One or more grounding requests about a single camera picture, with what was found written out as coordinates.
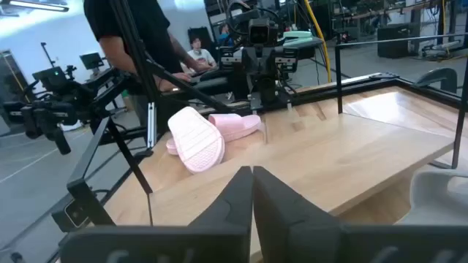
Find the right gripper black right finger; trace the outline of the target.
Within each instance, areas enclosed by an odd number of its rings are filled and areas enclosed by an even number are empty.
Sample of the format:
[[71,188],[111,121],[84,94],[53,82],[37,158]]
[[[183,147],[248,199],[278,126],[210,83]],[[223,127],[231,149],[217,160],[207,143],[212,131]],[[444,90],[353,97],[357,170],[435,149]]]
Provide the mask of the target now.
[[253,175],[265,263],[468,263],[468,226],[345,224],[264,167]]

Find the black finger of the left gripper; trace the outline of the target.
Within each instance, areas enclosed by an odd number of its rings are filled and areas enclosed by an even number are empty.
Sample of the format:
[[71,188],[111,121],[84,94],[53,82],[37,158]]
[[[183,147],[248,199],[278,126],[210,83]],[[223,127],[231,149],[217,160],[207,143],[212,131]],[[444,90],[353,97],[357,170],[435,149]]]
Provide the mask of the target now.
[[258,47],[244,47],[241,54],[241,63],[246,74],[246,81],[249,91],[253,91],[254,85],[252,78],[258,72],[260,49]]
[[276,51],[273,47],[262,48],[260,66],[260,91],[273,90],[276,86]]

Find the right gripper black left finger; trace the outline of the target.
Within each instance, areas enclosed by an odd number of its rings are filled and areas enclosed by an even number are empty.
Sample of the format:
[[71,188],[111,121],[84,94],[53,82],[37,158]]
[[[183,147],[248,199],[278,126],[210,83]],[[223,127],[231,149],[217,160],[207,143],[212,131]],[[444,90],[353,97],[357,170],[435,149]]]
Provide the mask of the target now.
[[96,226],[68,238],[61,263],[248,263],[254,178],[241,167],[187,226]]

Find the pink rubber slide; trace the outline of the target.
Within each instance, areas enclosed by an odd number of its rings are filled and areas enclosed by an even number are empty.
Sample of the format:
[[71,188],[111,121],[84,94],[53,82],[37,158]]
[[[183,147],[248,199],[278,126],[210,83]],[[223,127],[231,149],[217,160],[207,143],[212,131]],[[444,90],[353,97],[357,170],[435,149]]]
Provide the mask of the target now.
[[192,107],[169,118],[168,128],[184,166],[192,173],[205,172],[221,163],[224,138],[220,131]]
[[[224,142],[230,142],[245,137],[261,126],[261,118],[258,115],[240,116],[238,114],[213,114],[206,118],[220,131]],[[173,138],[167,141],[166,147],[169,153],[178,155]]]

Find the person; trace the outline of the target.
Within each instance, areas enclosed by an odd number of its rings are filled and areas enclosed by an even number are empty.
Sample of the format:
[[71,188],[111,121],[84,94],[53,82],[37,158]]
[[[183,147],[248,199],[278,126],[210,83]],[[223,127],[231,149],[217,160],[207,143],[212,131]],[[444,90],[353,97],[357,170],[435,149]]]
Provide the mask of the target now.
[[202,42],[198,36],[192,36],[190,44],[192,49],[187,53],[196,62],[195,66],[197,68],[191,68],[181,63],[181,67],[185,73],[193,75],[195,72],[205,72],[217,67],[214,57],[208,50],[202,48]]
[[219,27],[219,45],[220,46],[229,46],[232,47],[234,45],[234,41],[230,36],[230,29],[229,26],[224,23],[222,26]]
[[[185,64],[196,72],[204,72],[210,66],[191,57],[180,42],[169,32],[170,21],[165,17],[157,0],[127,0],[139,37],[147,53],[159,65],[178,79],[189,82],[191,77],[181,67]],[[129,54],[110,0],[83,0],[84,14],[89,26],[110,65],[133,74],[128,94],[142,126],[147,124],[148,98],[137,80],[137,69]]]

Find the black cabinet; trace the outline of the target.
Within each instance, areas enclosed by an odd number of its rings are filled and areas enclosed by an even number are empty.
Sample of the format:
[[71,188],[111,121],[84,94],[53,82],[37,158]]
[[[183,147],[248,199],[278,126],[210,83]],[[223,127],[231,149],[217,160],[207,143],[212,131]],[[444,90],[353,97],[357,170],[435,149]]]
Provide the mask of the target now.
[[407,40],[407,38],[419,37],[420,26],[416,23],[390,24],[377,29],[377,40],[392,40],[395,42],[383,42],[377,44],[377,55],[381,58],[403,58],[417,56],[420,42]]

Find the small black monitor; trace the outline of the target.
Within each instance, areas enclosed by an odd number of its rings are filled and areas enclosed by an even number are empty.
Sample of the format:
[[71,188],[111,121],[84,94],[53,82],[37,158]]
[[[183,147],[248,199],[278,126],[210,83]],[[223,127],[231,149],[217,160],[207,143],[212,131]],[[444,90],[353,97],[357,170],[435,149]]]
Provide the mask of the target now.
[[80,59],[83,62],[84,67],[88,70],[98,69],[101,66],[104,66],[104,62],[99,53],[80,55]]

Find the ceiling light panel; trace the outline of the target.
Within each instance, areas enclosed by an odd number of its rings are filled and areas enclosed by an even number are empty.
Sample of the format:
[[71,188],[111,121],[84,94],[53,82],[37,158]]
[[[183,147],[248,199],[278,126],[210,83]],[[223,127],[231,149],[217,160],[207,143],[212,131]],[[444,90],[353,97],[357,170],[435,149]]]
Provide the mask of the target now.
[[68,12],[69,8],[64,6],[57,6],[52,4],[40,4],[36,2],[24,1],[24,0],[0,0],[0,5],[8,5],[13,7],[22,7],[29,9],[39,9],[52,12]]

